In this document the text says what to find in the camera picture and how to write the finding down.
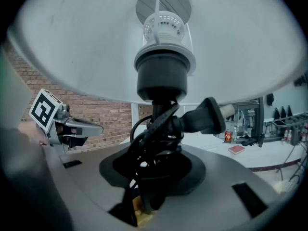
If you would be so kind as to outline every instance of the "lamp shade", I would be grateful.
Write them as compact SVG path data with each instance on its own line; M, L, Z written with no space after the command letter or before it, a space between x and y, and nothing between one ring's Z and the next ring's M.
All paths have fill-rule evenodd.
M73 91L144 103L134 58L138 0L27 0L9 38L37 70ZM304 72L307 42L282 0L189 0L196 69L181 104L268 94Z

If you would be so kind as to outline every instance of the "white wall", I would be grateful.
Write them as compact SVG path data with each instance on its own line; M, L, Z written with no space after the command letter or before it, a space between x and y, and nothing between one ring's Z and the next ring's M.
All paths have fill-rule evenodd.
M281 113L282 106L286 112L288 112L288 105L291 106L294 115L308 111L308 88L306 84L296 87L293 82L291 82L273 92L273 94L274 102L272 106L268 106L266 97L263 97L264 119L274 118L275 108L278 108L279 113Z

